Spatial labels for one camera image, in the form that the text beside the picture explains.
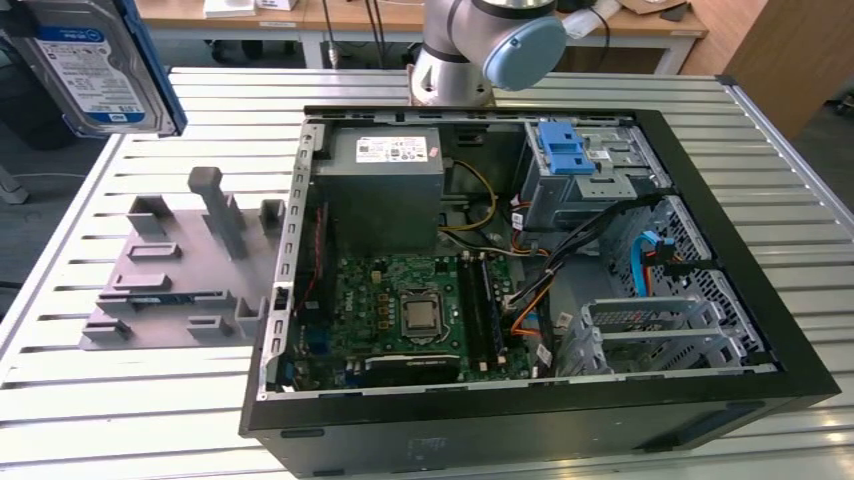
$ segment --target office floor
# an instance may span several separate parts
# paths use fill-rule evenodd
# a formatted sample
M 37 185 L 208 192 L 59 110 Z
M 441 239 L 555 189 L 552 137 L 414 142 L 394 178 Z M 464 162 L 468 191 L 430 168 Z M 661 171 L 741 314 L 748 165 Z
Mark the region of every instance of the office floor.
M 265 58 L 253 62 L 242 57 L 237 42 L 229 42 L 226 46 L 226 55 L 234 66 L 297 68 L 304 65 L 298 52 L 286 54 L 281 42 L 266 42 Z M 221 66 L 212 60 L 209 49 L 201 42 L 157 42 L 157 48 L 166 65 Z M 374 63 L 369 46 L 346 45 L 345 48 L 349 53 L 341 60 L 344 67 L 364 68 Z M 394 53 L 398 59 L 402 50 Z M 102 144 L 98 140 L 78 140 L 62 150 L 34 152 L 0 124 L 0 158 L 11 174 L 85 174 Z M 843 118 L 833 115 L 829 108 L 821 109 L 792 144 L 844 204 L 854 209 L 854 115 Z M 29 201 L 15 206 L 0 202 L 0 281 L 25 280 L 81 181 L 73 177 L 19 178 L 30 194 Z M 0 315 L 7 310 L 13 298 L 13 291 L 0 289 Z

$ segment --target power supply label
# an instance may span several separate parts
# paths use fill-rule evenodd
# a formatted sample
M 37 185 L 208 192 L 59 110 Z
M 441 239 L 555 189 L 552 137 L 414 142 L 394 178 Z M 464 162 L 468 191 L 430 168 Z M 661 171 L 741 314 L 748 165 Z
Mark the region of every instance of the power supply label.
M 109 64 L 109 43 L 99 30 L 41 27 L 35 43 L 90 118 L 101 123 L 136 123 L 145 118 L 128 77 Z
M 356 163 L 426 160 L 426 137 L 361 137 L 356 142 Z

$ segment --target wooden desk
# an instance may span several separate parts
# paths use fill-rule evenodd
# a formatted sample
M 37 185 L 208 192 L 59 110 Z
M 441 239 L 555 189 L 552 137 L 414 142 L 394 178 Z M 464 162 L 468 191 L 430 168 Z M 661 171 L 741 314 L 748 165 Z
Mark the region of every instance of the wooden desk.
M 305 16 L 302 17 L 302 28 L 308 30 L 325 30 L 325 18 L 322 16 L 321 0 L 305 0 Z M 326 0 L 329 4 L 329 17 L 334 31 L 369 31 L 370 22 L 368 21 L 366 12 L 364 10 L 364 2 L 353 0 Z M 418 32 L 424 26 L 424 8 L 417 4 L 397 5 L 389 3 L 378 4 L 380 13 L 382 14 L 382 26 L 389 32 Z M 611 27 L 611 36 L 689 36 L 703 38 L 708 33 L 705 26 L 692 13 L 684 16 L 677 22 L 663 20 L 656 14 L 635 15 L 624 8 L 616 12 L 608 19 Z M 593 31 L 593 35 L 604 36 L 604 28 Z
M 297 32 L 306 4 L 302 0 L 290 11 L 258 8 L 250 17 L 204 18 L 204 0 L 136 0 L 138 14 L 154 37 L 212 40 L 297 40 L 297 33 L 293 38 L 254 38 L 257 34 L 248 32 Z
M 302 29 L 316 32 L 320 38 L 302 41 L 302 49 L 314 48 L 312 42 L 326 40 L 325 17 L 321 0 L 304 0 L 305 15 Z M 334 39 L 340 41 L 372 41 L 370 22 L 364 2 L 353 0 L 326 0 Z M 380 3 L 385 40 L 389 42 L 420 42 L 424 9 L 417 2 L 413 5 Z M 655 68 L 656 74 L 675 75 L 691 51 L 693 41 L 708 33 L 696 16 L 688 13 L 681 22 L 673 23 L 656 14 L 636 15 L 621 9 L 608 19 L 611 27 L 611 46 L 615 48 L 656 48 L 664 54 Z M 587 37 L 568 39 L 567 46 L 600 47 L 604 43 L 604 28 L 596 29 Z
M 326 0 L 334 39 L 337 41 L 373 41 L 364 2 Z M 297 40 L 302 43 L 308 68 L 324 68 L 324 49 L 328 40 L 321 0 L 300 0 L 286 12 L 257 9 L 257 15 L 236 18 L 202 16 L 204 0 L 136 0 L 140 15 L 157 38 L 214 40 Z M 385 41 L 422 41 L 422 7 L 380 3 Z M 657 15 L 635 15 L 620 10 L 608 19 L 613 48 L 663 49 L 664 55 L 655 68 L 656 74 L 679 73 L 693 41 L 703 38 L 707 29 L 692 14 L 681 22 L 661 20 Z M 568 46 L 601 47 L 604 29 L 587 37 L 567 41 Z

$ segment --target hard drive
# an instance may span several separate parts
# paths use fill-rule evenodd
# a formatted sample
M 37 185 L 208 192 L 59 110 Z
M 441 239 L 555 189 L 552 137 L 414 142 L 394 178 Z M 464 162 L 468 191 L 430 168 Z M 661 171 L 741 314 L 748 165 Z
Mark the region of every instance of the hard drive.
M 0 0 L 0 28 L 77 135 L 181 133 L 186 118 L 133 0 Z

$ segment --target metal rail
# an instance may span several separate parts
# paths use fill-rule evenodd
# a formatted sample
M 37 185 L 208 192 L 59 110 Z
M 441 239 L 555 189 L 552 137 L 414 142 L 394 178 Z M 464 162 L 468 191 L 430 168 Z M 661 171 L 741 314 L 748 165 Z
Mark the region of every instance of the metal rail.
M 404 72 L 178 68 L 181 138 L 113 137 L 0 326 L 0 477 L 288 478 L 237 434 L 249 347 L 82 352 L 137 194 L 200 208 L 193 166 L 241 205 L 286 201 L 305 104 L 404 104 Z M 713 479 L 854 476 L 849 213 L 736 90 L 705 77 L 549 76 L 498 105 L 660 110 L 843 393 L 680 455 L 608 457 L 398 478 Z

